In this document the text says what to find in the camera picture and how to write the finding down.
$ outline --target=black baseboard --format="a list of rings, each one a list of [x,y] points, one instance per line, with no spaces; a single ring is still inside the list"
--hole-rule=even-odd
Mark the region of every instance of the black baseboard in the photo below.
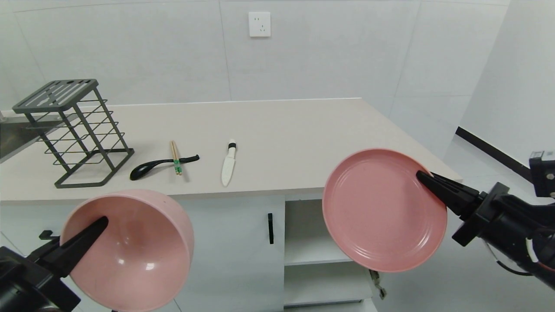
[[[505,167],[509,168],[510,170],[514,171],[522,178],[527,179],[528,181],[532,182],[532,174],[530,173],[530,168],[526,167],[525,165],[519,163],[515,159],[511,158],[509,155],[505,154],[504,152],[498,150],[497,148],[491,146],[486,141],[482,140],[481,138],[475,136],[474,134],[464,130],[461,127],[457,128],[457,132],[455,132],[459,137],[463,138],[464,140],[468,141],[470,144],[474,145],[484,153],[488,154],[489,156],[493,157],[498,162],[502,163]]]

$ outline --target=chopsticks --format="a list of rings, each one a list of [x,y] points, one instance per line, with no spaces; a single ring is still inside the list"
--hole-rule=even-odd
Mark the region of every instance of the chopsticks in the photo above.
[[[174,159],[174,168],[175,168],[175,175],[183,175],[183,171],[181,170],[181,166],[179,165],[179,155],[177,152],[177,145],[175,145],[175,141],[170,141],[170,148],[171,148],[171,156]]]

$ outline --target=cabinet shelf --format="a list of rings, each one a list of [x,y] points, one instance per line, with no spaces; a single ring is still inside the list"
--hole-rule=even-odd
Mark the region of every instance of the cabinet shelf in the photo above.
[[[352,261],[327,231],[321,200],[285,203],[285,266]]]
[[[370,273],[354,262],[285,268],[285,307],[360,301],[371,297]]]

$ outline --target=electrical outlet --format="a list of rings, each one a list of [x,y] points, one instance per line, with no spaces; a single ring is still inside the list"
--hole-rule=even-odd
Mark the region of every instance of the electrical outlet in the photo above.
[[[249,34],[251,37],[270,36],[270,12],[249,12]]]

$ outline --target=knife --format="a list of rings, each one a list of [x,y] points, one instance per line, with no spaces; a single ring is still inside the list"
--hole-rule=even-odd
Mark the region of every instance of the knife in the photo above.
[[[221,183],[227,187],[229,180],[231,180],[231,174],[233,174],[233,167],[235,166],[235,150],[237,149],[237,144],[235,140],[229,140],[228,144],[228,155],[224,159],[224,166],[221,169]]]

